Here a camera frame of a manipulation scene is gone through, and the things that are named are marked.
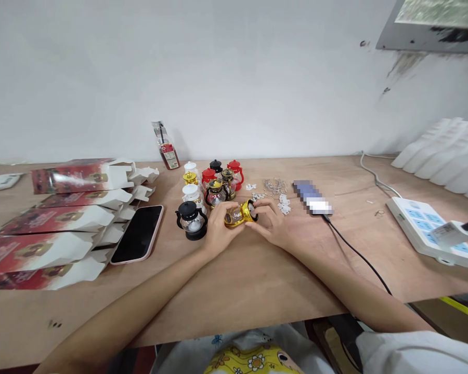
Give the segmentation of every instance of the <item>window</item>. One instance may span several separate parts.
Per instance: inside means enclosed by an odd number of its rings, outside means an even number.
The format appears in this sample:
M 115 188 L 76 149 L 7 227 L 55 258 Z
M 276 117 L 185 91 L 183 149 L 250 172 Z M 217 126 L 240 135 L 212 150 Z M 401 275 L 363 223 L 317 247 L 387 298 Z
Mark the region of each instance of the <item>window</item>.
M 468 0 L 397 0 L 376 48 L 468 53 Z

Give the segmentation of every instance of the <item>smartphone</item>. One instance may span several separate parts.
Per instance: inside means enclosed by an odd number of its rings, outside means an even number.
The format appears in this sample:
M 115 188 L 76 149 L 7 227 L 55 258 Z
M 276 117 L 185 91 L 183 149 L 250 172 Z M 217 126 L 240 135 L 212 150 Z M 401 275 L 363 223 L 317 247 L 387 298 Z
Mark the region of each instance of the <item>smartphone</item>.
M 111 257 L 110 263 L 123 265 L 148 258 L 163 211 L 162 205 L 138 208 Z

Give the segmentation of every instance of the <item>lantern handle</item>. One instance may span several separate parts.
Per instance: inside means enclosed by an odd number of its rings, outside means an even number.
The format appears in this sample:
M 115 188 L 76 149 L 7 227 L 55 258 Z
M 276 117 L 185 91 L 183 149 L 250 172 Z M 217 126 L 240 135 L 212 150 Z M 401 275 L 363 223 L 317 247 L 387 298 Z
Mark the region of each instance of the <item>lantern handle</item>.
M 206 226 L 208 224 L 208 217 L 203 213 L 201 208 L 196 208 L 196 211 L 199 213 L 201 217 L 204 218 L 204 225 Z
M 184 228 L 183 228 L 182 225 L 180 224 L 181 215 L 180 215 L 180 213 L 178 212 L 178 210 L 176 210 L 175 213 L 177 213 L 177 226 L 179 226 L 179 227 L 183 230 Z

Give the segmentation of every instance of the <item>red lantern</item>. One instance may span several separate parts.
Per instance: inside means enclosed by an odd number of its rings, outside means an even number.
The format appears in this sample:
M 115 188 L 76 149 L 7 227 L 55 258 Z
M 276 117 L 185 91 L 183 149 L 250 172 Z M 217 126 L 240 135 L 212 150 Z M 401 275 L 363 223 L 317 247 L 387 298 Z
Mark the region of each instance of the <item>red lantern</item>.
M 241 184 L 244 182 L 243 168 L 241 164 L 234 160 L 227 164 L 227 168 L 234 172 L 234 182 L 236 182 L 236 191 L 241 189 Z
M 204 190 L 206 191 L 206 189 L 208 188 L 208 183 L 214 179 L 216 179 L 216 176 L 215 176 L 215 170 L 213 169 L 206 169 L 203 171 L 202 173 L 202 176 L 203 176 L 203 187 L 204 187 Z

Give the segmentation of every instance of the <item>pink phone case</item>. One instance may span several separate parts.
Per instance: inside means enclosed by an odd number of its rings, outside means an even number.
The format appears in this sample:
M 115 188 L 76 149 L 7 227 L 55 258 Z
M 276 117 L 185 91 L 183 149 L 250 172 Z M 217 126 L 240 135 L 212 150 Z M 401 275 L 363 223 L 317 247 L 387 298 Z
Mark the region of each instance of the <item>pink phone case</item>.
M 156 239 L 156 235 L 158 233 L 158 229 L 160 228 L 160 223 L 161 223 L 161 217 L 163 217 L 163 212 L 165 211 L 165 207 L 163 205 L 153 205 L 153 206 L 147 206 L 147 207 L 141 207 L 141 208 L 138 208 L 137 210 L 139 209 L 146 209 L 146 208 L 152 208 L 152 207 L 156 207 L 156 206 L 160 206 L 161 207 L 161 212 L 160 212 L 160 216 L 158 217 L 158 222 L 156 223 L 156 229 L 154 229 L 154 232 L 152 233 L 152 238 L 151 238 L 151 243 L 149 244 L 149 247 L 147 248 L 147 252 L 146 254 L 139 258 L 139 259 L 135 259 L 135 260 L 128 260 L 128 261 L 122 261 L 122 262 L 113 262 L 113 259 L 111 259 L 111 261 L 109 261 L 109 263 L 111 265 L 124 265 L 124 264 L 127 264 L 127 263 L 132 263 L 132 262 L 138 262 L 138 261 L 144 261 L 145 259 L 147 259 L 150 255 L 151 255 L 151 252 L 152 252 L 152 245 L 154 244 L 154 240 Z

